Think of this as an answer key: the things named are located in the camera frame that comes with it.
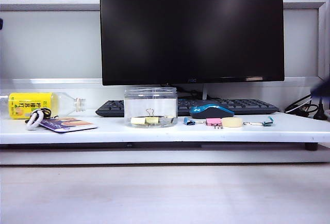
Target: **monitor screen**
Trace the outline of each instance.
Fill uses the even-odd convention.
[[[100,0],[103,85],[284,80],[283,0]]]

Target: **yellow bottle label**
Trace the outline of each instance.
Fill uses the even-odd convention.
[[[35,109],[52,109],[52,92],[13,92],[8,98],[9,116],[13,119],[27,119]]]

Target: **plastic bottle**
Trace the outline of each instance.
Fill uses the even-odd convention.
[[[65,117],[76,111],[85,111],[86,100],[65,92],[13,92],[8,97],[8,112],[13,119],[27,119],[35,109],[49,108],[52,116]]]

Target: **clear plastic container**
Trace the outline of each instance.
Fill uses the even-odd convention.
[[[125,124],[133,127],[170,127],[177,123],[174,87],[132,87],[125,90]]]
[[[6,104],[13,119],[27,119],[32,111],[40,108],[49,108],[52,116],[60,117],[86,110],[85,99],[74,99],[65,92],[13,92],[6,99]]]

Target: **monitor stand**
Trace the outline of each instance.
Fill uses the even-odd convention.
[[[207,99],[207,83],[203,84],[203,100]]]

